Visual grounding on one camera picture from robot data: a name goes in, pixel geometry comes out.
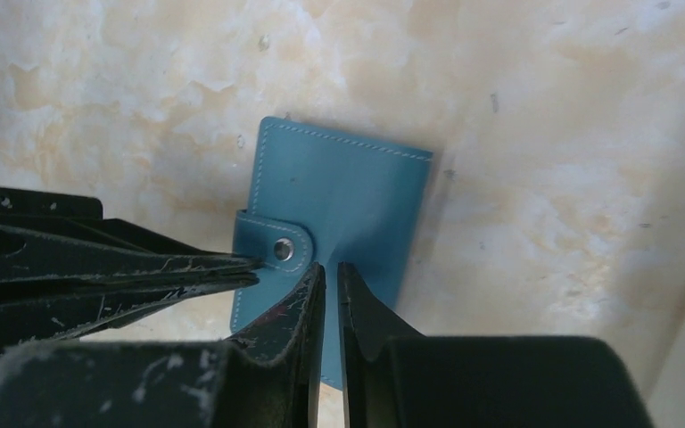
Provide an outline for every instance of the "black robotic claw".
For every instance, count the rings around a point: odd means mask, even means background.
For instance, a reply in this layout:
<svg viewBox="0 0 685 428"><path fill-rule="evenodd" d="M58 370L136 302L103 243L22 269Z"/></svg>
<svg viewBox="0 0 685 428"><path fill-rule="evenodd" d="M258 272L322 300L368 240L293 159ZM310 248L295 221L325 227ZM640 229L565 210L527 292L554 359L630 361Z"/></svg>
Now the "black robotic claw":
<svg viewBox="0 0 685 428"><path fill-rule="evenodd" d="M324 291L313 265L219 342L18 347L0 362L0 426L316 426Z"/></svg>
<svg viewBox="0 0 685 428"><path fill-rule="evenodd" d="M649 427L624 365L583 337L427 337L338 269L348 426Z"/></svg>
<svg viewBox="0 0 685 428"><path fill-rule="evenodd" d="M102 211L93 198L0 188L0 356L258 282L259 260L200 251Z"/></svg>

